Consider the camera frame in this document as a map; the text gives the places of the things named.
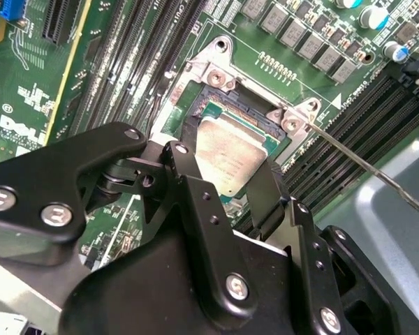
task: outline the capacitor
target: capacitor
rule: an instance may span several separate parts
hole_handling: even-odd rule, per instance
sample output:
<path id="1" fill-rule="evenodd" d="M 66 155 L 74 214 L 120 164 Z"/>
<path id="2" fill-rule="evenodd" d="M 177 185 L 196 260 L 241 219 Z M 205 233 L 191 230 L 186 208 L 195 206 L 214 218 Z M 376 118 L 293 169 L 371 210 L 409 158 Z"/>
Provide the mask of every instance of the capacitor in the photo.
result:
<path id="1" fill-rule="evenodd" d="M 378 6 L 367 6 L 359 16 L 360 26 L 374 30 L 381 30 L 388 23 L 390 14 L 386 8 Z"/>
<path id="2" fill-rule="evenodd" d="M 396 63 L 403 63 L 408 59 L 410 50 L 392 40 L 383 47 L 383 54 Z"/>
<path id="3" fill-rule="evenodd" d="M 363 0 L 335 0 L 338 8 L 357 8 Z"/>

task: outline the pcie slot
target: pcie slot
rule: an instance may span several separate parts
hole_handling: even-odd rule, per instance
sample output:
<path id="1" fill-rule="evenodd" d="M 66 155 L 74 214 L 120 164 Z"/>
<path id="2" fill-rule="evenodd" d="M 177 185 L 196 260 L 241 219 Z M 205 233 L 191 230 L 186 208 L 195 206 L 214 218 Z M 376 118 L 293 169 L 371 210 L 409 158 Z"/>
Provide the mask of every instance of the pcie slot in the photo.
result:
<path id="1" fill-rule="evenodd" d="M 70 37 L 80 0 L 50 0 L 43 25 L 42 37 L 60 45 Z"/>
<path id="2" fill-rule="evenodd" d="M 115 11 L 110 18 L 109 28 L 105 35 L 105 40 L 96 57 L 96 69 L 88 81 L 87 91 L 79 105 L 75 118 L 70 128 L 69 136 L 76 135 L 82 125 L 82 121 L 88 111 L 96 108 L 95 97 L 99 96 L 103 90 L 105 79 L 110 71 L 109 63 L 114 59 L 117 50 L 123 40 L 121 39 L 122 31 L 126 30 L 128 18 L 124 14 L 124 9 L 129 3 L 128 0 L 118 0 Z M 131 4 L 130 13 L 135 9 L 136 1 Z"/>
<path id="3" fill-rule="evenodd" d="M 160 3 L 157 7 L 156 11 L 158 13 L 162 11 L 164 3 L 165 1 Z M 122 50 L 118 53 L 113 65 L 111 65 L 112 70 L 107 78 L 104 92 L 98 97 L 96 109 L 93 111 L 94 117 L 90 119 L 87 129 L 96 128 L 101 124 L 106 123 L 105 121 L 113 118 L 114 113 L 112 113 L 110 104 L 112 95 L 115 93 L 115 85 L 121 77 L 122 72 L 125 69 L 125 64 L 129 61 L 129 57 L 133 57 L 133 54 L 135 53 L 140 54 L 142 52 L 142 50 L 140 50 L 140 45 L 138 45 L 137 42 L 140 42 L 140 38 L 142 38 L 142 26 L 145 23 L 151 5 L 152 3 L 150 1 L 143 1 L 137 11 L 134 12 L 136 13 L 136 17 L 131 21 L 131 27 L 128 34 L 124 37 Z"/>
<path id="4" fill-rule="evenodd" d="M 392 86 L 392 80 L 389 80 L 387 77 L 380 77 L 376 80 L 380 80 L 380 82 L 373 83 L 372 87 L 366 88 L 360 94 L 360 96 L 366 96 L 367 99 L 356 100 L 350 108 L 343 111 L 337 117 L 336 122 L 331 124 L 327 129 L 327 132 L 331 134 L 331 136 L 338 138 L 342 132 L 346 131 L 346 129 L 349 129 L 353 124 L 359 121 L 364 114 L 363 111 L 368 110 L 370 106 L 376 102 L 376 99 Z M 306 154 L 299 158 L 292 168 L 284 175 L 286 185 L 290 187 L 296 183 L 298 179 L 300 179 L 300 176 L 303 175 L 302 172 L 304 173 L 312 163 L 321 159 L 329 148 L 330 145 L 323 139 L 318 138 L 315 140 Z"/>
<path id="5" fill-rule="evenodd" d="M 130 110 L 133 95 L 138 88 L 141 79 L 147 72 L 149 65 L 155 60 L 158 54 L 164 55 L 163 46 L 165 44 L 165 39 L 168 38 L 168 33 L 174 29 L 173 21 L 180 4 L 181 0 L 172 0 L 172 3 L 162 12 L 161 18 L 154 28 L 154 33 L 149 37 L 147 49 L 143 53 L 140 63 L 137 65 L 130 80 L 127 82 L 122 97 L 119 99 L 119 104 L 115 105 L 117 110 L 115 120 L 120 120 L 124 116 L 124 113 Z"/>
<path id="6" fill-rule="evenodd" d="M 389 152 L 397 143 L 406 138 L 406 136 L 408 136 L 417 127 L 419 127 L 419 115 L 416 116 L 415 119 L 413 119 L 409 124 L 407 124 L 405 128 L 401 129 L 396 135 L 393 135 L 393 139 L 391 139 L 391 141 L 379 147 L 379 149 L 367 160 L 372 164 L 376 163 L 380 159 L 380 157 L 384 156 L 385 153 Z M 345 179 L 345 181 L 341 185 L 341 189 L 353 184 L 355 180 L 357 180 L 357 178 L 359 178 L 362 174 L 363 171 L 361 169 L 356 169 L 353 174 L 351 174 L 347 179 Z M 336 188 L 331 190 L 330 193 L 324 196 L 324 198 L 318 200 L 317 203 L 311 202 L 312 205 L 309 205 L 311 207 L 311 210 L 314 213 L 319 212 L 325 206 L 327 206 L 338 193 L 339 191 Z"/>
<path id="7" fill-rule="evenodd" d="M 381 130 L 379 132 L 375 132 L 373 136 L 367 137 L 367 139 L 359 143 L 358 147 L 353 147 L 352 150 L 354 152 L 363 157 L 366 161 L 370 163 L 375 163 L 379 156 L 376 156 L 377 152 L 382 152 L 383 154 L 386 151 L 381 151 L 381 145 L 379 143 L 384 143 L 384 147 L 391 149 L 395 144 L 397 144 L 403 138 L 395 136 L 395 133 L 398 134 L 399 132 L 403 131 L 405 128 L 410 128 L 410 124 L 412 124 L 412 120 L 416 118 L 416 109 L 419 108 L 419 101 L 413 98 L 408 103 L 404 104 L 404 107 L 399 110 L 398 113 L 394 114 L 391 119 L 386 122 L 384 125 L 377 124 L 375 128 L 379 127 Z M 344 188 L 345 185 L 351 182 L 348 175 L 352 173 L 352 171 L 357 170 L 360 174 L 364 173 L 365 171 L 358 167 L 354 162 L 351 162 L 347 159 L 342 153 L 339 153 L 340 159 L 343 160 L 343 163 L 338 166 L 333 171 L 325 171 L 323 174 L 327 180 L 324 180 L 323 177 L 321 178 L 321 183 L 318 184 L 318 187 L 314 188 L 310 191 L 309 194 L 301 193 L 301 196 L 311 204 L 316 204 L 317 198 L 323 198 L 326 193 L 329 194 L 332 191 L 338 191 L 339 187 Z M 332 185 L 328 181 L 335 181 L 336 186 Z"/>
<path id="8" fill-rule="evenodd" d="M 196 24 L 200 14 L 205 9 L 206 1 L 194 1 L 191 2 L 182 13 L 183 20 L 178 24 L 178 29 L 175 30 L 173 37 L 169 40 L 169 44 L 165 48 L 165 56 L 157 64 L 157 67 L 152 74 L 147 88 L 143 92 L 140 99 L 140 103 L 137 106 L 137 110 L 134 113 L 133 125 L 140 127 L 140 120 L 143 120 L 149 114 L 150 108 L 148 108 L 151 97 L 154 94 L 162 94 L 159 92 L 161 86 L 161 80 L 165 72 L 171 71 L 178 60 L 180 52 L 188 40 L 194 25 Z"/>
<path id="9" fill-rule="evenodd" d="M 353 146 L 358 141 L 363 138 L 367 138 L 367 134 L 369 133 L 370 129 L 373 128 L 376 124 L 381 124 L 381 120 L 384 118 L 384 116 L 390 114 L 392 109 L 405 96 L 406 92 L 404 89 L 398 88 L 389 96 L 384 96 L 380 99 L 377 99 L 375 103 L 382 107 L 379 108 L 376 112 L 366 114 L 366 116 L 365 113 L 363 113 L 362 117 L 366 117 L 366 119 L 360 122 L 357 127 L 350 127 L 346 132 L 343 133 L 342 136 L 338 137 L 338 139 L 348 148 L 353 148 Z M 293 192 L 297 194 L 304 194 L 308 188 L 313 187 L 316 175 L 320 174 L 322 171 L 324 171 L 324 169 L 328 168 L 329 165 L 334 165 L 337 162 L 339 159 L 338 150 L 331 145 L 328 146 L 329 149 L 325 153 L 327 157 L 323 157 L 318 162 L 312 163 L 311 167 L 305 172 L 304 179 L 300 179 L 300 182 L 294 184 L 297 187 Z"/>

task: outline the black metal bracket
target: black metal bracket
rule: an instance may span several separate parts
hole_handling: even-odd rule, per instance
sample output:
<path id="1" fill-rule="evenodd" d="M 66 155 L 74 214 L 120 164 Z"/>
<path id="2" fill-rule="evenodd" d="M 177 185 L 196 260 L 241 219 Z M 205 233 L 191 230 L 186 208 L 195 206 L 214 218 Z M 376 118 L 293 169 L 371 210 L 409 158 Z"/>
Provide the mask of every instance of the black metal bracket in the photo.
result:
<path id="1" fill-rule="evenodd" d="M 0 258 L 37 265 L 67 260 L 84 232 L 84 207 L 102 169 L 145 146 L 141 133 L 115 123 L 0 163 L 0 190 L 14 200 L 0 210 Z M 70 211 L 68 224 L 43 222 L 42 210 L 51 204 Z"/>

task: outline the green circuit board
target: green circuit board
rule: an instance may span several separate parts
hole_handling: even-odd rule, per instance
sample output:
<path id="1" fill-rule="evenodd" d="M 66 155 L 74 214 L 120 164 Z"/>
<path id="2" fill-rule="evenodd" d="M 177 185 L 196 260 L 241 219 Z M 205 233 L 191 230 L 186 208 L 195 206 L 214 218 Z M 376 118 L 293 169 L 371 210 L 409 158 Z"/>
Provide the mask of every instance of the green circuit board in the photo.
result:
<path id="1" fill-rule="evenodd" d="M 0 14 L 0 161 L 112 120 L 144 128 L 146 116 L 137 120 L 143 113 L 139 105 L 149 95 L 168 41 L 176 37 L 180 20 L 189 14 L 186 9 L 197 8 L 197 2 L 78 1 L 68 34 L 55 43 L 45 36 L 50 32 L 46 17 L 53 1 L 27 0 L 18 20 L 6 21 Z M 300 12 L 307 4 L 307 11 Z M 383 29 L 360 26 L 360 13 L 370 5 L 387 8 L 389 18 Z M 276 8 L 287 15 L 287 23 L 269 20 Z M 289 105 L 319 99 L 322 106 L 316 123 L 321 128 L 328 127 L 391 62 L 383 54 L 388 41 L 419 52 L 419 0 L 364 0 L 352 9 L 339 8 L 331 0 L 208 0 L 200 10 L 168 69 L 172 79 L 154 125 L 170 135 L 177 136 L 205 85 L 190 82 L 177 103 L 170 104 L 173 88 L 188 61 L 219 36 L 233 43 L 233 68 L 277 98 Z M 322 17 L 328 20 L 316 28 Z M 323 48 L 331 48 L 343 60 L 341 66 L 349 64 L 346 72 L 350 73 L 323 69 L 310 59 L 313 50 L 307 49 L 311 54 L 304 56 L 303 40 L 298 48 L 283 42 L 281 35 L 296 21 L 305 41 L 318 36 Z M 164 33 L 154 36 L 162 24 Z M 310 135 L 285 157 L 283 169 L 313 141 Z M 283 140 L 278 149 L 286 145 L 288 140 Z M 81 253 L 87 255 L 95 247 L 99 249 L 96 262 L 104 259 L 106 263 L 121 255 L 121 250 L 127 252 L 139 244 L 142 220 L 142 201 L 136 195 L 125 195 L 112 206 L 95 211 L 89 215 Z"/>

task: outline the hole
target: hole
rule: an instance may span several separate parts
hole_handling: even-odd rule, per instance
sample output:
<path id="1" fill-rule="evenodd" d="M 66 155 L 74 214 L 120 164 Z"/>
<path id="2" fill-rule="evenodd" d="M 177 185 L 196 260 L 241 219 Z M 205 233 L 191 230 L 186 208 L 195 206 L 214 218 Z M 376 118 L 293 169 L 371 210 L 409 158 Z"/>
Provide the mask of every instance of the hole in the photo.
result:
<path id="1" fill-rule="evenodd" d="M 142 180 L 142 186 L 145 188 L 151 187 L 152 185 L 154 185 L 154 178 L 153 176 L 147 174 L 145 175 L 145 177 Z"/>
<path id="2" fill-rule="evenodd" d="M 374 61 L 374 54 L 366 54 L 365 57 L 363 57 L 362 63 L 363 64 L 370 64 Z"/>
<path id="3" fill-rule="evenodd" d="M 325 270 L 324 264 L 322 262 L 320 262 L 319 260 L 317 260 L 315 262 L 316 267 L 318 267 L 321 271 Z"/>
<path id="4" fill-rule="evenodd" d="M 176 144 L 175 148 L 182 154 L 186 154 L 188 152 L 188 148 L 186 148 L 183 144 Z"/>
<path id="5" fill-rule="evenodd" d="M 209 221 L 213 225 L 218 225 L 219 224 L 219 218 L 217 216 L 215 216 L 215 215 L 213 215 Z"/>
<path id="6" fill-rule="evenodd" d="M 224 53 L 228 49 L 226 43 L 222 40 L 216 43 L 216 51 L 220 53 Z"/>

